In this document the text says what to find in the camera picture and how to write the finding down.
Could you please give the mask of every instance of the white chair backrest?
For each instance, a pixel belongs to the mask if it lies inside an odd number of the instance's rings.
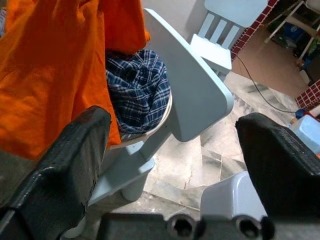
[[[306,0],[305,5],[308,9],[320,14],[320,0]]]
[[[173,104],[166,125],[179,141],[189,141],[231,112],[233,96],[162,17],[144,9],[144,18],[151,48],[164,61],[171,84]]]
[[[205,0],[208,14],[198,36],[207,37],[210,42],[229,49],[244,29],[255,22],[267,4],[268,0]]]

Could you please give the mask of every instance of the black plastic part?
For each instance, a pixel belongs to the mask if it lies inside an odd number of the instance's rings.
[[[314,218],[265,218],[261,223],[250,216],[230,220],[204,216],[191,224],[191,235],[172,234],[172,219],[167,222],[157,214],[107,213],[102,217],[97,240],[318,240],[320,222]]]
[[[287,127],[260,113],[236,129],[252,183],[269,216],[320,216],[320,160]]]
[[[1,240],[55,240],[77,226],[98,179],[110,124],[110,114],[92,106],[63,129],[2,210]]]

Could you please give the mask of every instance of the white chair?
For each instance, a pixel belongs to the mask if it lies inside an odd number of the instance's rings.
[[[142,136],[146,137],[142,141],[129,139],[131,145],[124,142],[122,148],[106,151],[89,206],[118,190],[127,200],[137,200],[155,166],[152,157],[170,134],[181,142],[192,140],[227,116],[234,105],[231,92],[176,30],[151,9],[144,9],[144,18],[151,48],[167,67],[172,103],[156,132]],[[64,236],[79,235],[85,221]]]
[[[267,0],[205,0],[208,14],[190,45],[222,81],[232,69],[230,49],[267,4]]]
[[[285,11],[283,11],[280,15],[278,15],[276,18],[274,18],[272,21],[270,21],[268,23],[268,26],[270,24],[272,24],[274,21],[278,20],[281,16],[286,15],[286,13],[288,11],[290,11],[291,9],[293,9],[288,15],[287,17],[281,22],[281,24],[273,31],[273,33],[270,34],[270,36],[264,40],[264,43],[268,43],[270,41],[270,39],[282,28],[282,26],[285,23],[290,23],[293,25],[298,26],[299,28],[303,29],[306,33],[308,33],[311,36],[310,41],[308,42],[308,44],[306,45],[305,49],[303,50],[301,56],[299,57],[299,59],[301,60],[304,55],[306,54],[307,50],[309,49],[311,43],[313,42],[313,40],[315,39],[315,37],[318,34],[318,31],[320,30],[320,23],[317,26],[316,29],[314,29],[312,26],[315,25],[319,20],[320,17],[318,17],[311,25],[309,26],[307,24],[305,24],[304,22],[298,20],[297,18],[294,17],[295,12],[302,6],[305,5],[308,9],[314,11],[317,14],[320,14],[320,1],[319,0],[301,0],[301,1],[297,1],[294,4],[292,4],[288,9],[286,9]]]

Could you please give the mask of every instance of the screw hole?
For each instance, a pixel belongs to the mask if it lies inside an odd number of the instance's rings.
[[[248,219],[242,220],[239,224],[239,228],[243,235],[250,239],[255,239],[259,236],[259,229]]]
[[[177,219],[173,229],[179,237],[189,237],[192,234],[192,225],[186,219]]]

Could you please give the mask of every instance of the orange shirt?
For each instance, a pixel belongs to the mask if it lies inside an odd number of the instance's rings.
[[[0,38],[0,149],[37,160],[84,109],[112,117],[109,145],[121,143],[106,83],[105,49],[146,45],[140,0],[9,0]]]

